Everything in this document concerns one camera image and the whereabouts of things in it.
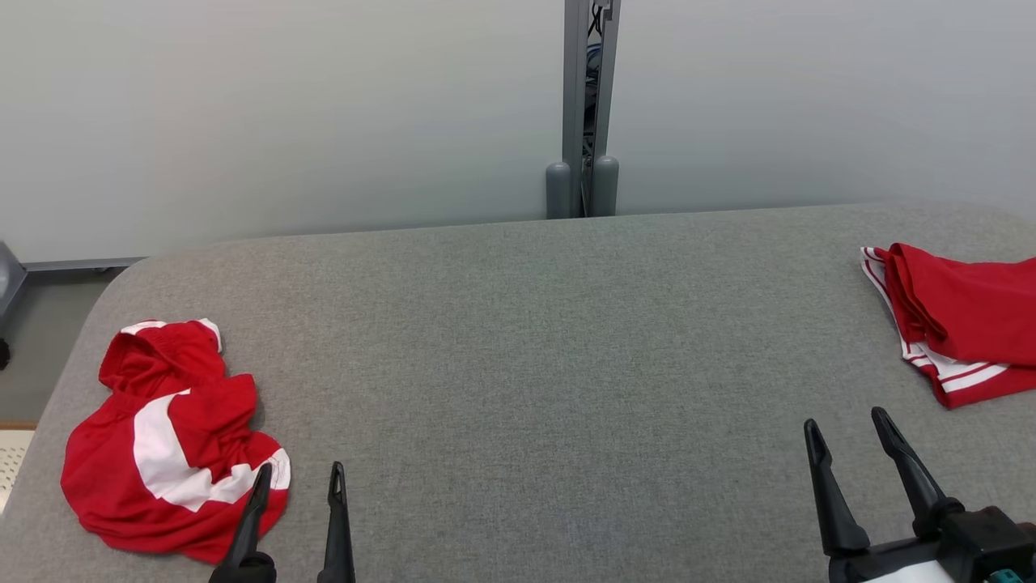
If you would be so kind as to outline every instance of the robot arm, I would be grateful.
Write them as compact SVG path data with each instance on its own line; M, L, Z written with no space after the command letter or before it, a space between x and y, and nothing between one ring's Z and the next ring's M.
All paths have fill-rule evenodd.
M906 491L916 536L870 545L831 471L819 428L807 420L806 453L831 583L1036 583L1036 526L1015 524L996 506L967 512L943 493L884 409L875 407L870 416Z

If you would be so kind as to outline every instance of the gray bracket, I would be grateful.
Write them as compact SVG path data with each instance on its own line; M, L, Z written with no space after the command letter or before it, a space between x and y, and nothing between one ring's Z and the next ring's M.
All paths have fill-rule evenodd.
M589 199L591 216L614 216L618 194L618 161L602 155L594 161L594 196Z
M15 258L10 249L0 241L0 324L4 321L7 309L15 301L15 295L18 294L23 281L25 281L25 268Z
M572 217L572 168L564 162L547 166L547 217Z

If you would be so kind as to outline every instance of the folded red shorts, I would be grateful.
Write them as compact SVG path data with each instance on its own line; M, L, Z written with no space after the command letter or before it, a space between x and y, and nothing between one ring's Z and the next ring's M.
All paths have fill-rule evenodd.
M962 263L899 242L864 246L860 259L892 312L903 360L945 407L1036 387L1036 259Z

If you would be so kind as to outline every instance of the white wall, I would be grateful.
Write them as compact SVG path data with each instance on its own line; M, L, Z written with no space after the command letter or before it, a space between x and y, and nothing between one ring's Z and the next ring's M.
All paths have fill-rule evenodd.
M0 239L22 261L538 218L564 6L10 0Z
M1036 2L626 0L618 212L923 197L1036 218Z

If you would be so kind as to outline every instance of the white vent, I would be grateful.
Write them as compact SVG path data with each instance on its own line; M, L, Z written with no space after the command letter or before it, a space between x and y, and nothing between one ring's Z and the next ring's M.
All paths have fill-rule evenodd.
M22 467L25 451L36 432L0 432L0 514L7 505L7 497L15 487L15 478Z

